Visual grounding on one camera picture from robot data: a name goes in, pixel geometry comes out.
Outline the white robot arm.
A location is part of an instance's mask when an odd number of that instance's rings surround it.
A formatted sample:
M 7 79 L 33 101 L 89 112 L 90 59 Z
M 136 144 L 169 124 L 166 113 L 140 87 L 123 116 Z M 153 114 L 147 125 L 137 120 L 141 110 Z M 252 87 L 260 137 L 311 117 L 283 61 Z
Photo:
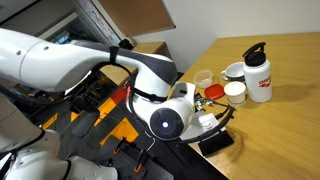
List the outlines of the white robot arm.
M 54 44 L 0 29 L 1 77 L 46 92 L 63 92 L 79 84 L 102 64 L 138 69 L 131 85 L 129 111 L 161 140 L 175 140 L 187 130 L 194 114 L 195 86 L 177 82 L 174 62 L 162 55 L 74 40 Z M 117 170 L 79 156 L 57 157 L 59 135 L 31 123 L 1 96 L 1 151 L 11 155 L 1 180 L 117 180 Z

